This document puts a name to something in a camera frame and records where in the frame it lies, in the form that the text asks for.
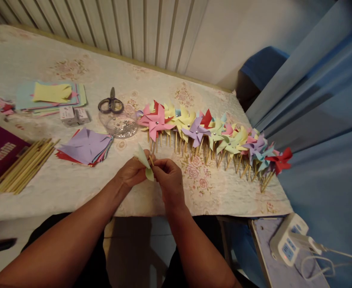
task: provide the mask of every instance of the floor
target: floor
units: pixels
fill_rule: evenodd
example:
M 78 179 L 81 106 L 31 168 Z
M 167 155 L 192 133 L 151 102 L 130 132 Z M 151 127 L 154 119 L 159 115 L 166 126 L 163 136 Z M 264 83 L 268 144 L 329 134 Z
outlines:
M 0 239 L 17 238 L 0 252 L 0 271 L 18 254 L 32 231 L 49 215 L 0 222 Z M 105 228 L 104 251 L 111 285 L 160 287 L 176 243 L 165 217 L 114 218 Z

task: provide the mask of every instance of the floral tablecloth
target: floral tablecloth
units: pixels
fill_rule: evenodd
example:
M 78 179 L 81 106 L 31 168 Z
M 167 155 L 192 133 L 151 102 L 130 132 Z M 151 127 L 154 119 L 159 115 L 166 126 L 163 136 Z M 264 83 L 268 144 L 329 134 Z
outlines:
M 11 26 L 0 26 L 0 97 L 16 100 L 18 85 L 24 81 L 70 80 L 84 83 L 89 104 L 85 107 L 92 121 L 88 129 L 105 132 L 98 119 L 97 105 L 109 96 L 111 87 L 126 109 L 142 109 L 156 99 L 184 105 L 196 112 L 210 108 L 213 116 L 227 114 L 230 123 L 249 127 L 249 121 L 235 95 L 132 65 L 108 56 L 33 34 Z M 58 114 L 33 118 L 14 114 L 9 120 L 32 140 L 52 137 L 66 143 L 78 128 L 66 128 Z M 258 181 L 240 179 L 234 166 L 203 164 L 172 147 L 159 147 L 158 158 L 173 159 L 183 171 L 185 201 L 193 215 L 271 216 L 292 212 L 290 202 L 276 177 L 265 194 Z M 108 158 L 94 168 L 60 160 L 52 155 L 23 192 L 17 196 L 0 194 L 0 220 L 73 211 L 93 197 L 132 157 L 137 143 L 148 148 L 147 134 L 116 139 Z M 116 216 L 164 214 L 161 191 L 156 182 L 146 180 L 134 187 L 122 202 Z

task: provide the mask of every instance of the blue curtain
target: blue curtain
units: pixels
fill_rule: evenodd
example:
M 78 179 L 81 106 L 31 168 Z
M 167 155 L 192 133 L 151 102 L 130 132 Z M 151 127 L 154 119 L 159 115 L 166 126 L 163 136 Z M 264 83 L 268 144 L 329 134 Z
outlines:
M 292 168 L 278 178 L 309 234 L 352 254 L 352 1 L 334 4 L 247 116 L 278 149 L 294 152 Z M 337 268 L 328 282 L 352 287 L 352 266 Z

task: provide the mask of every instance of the white radiator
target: white radiator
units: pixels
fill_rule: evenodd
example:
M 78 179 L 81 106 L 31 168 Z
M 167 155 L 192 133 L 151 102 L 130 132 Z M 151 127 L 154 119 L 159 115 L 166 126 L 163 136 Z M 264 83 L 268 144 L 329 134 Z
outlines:
M 208 0 L 0 0 L 25 24 L 184 74 Z

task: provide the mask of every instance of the dark pants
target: dark pants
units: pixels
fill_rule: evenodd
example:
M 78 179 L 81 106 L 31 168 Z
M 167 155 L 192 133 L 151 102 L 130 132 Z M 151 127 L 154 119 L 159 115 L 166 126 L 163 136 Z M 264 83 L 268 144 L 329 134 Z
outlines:
M 69 213 L 53 215 L 37 227 L 29 237 L 28 243 L 24 246 L 24 251 L 30 244 L 39 238 L 45 231 L 68 216 Z M 221 228 L 215 216 L 195 216 L 193 217 L 200 229 L 205 233 L 217 250 L 224 255 Z M 91 257 L 85 265 L 83 271 L 77 278 L 73 287 L 111 287 L 106 270 L 106 259 L 103 249 L 104 231 L 93 250 Z M 166 274 L 163 288 L 188 287 L 178 249 L 172 256 L 171 263 Z

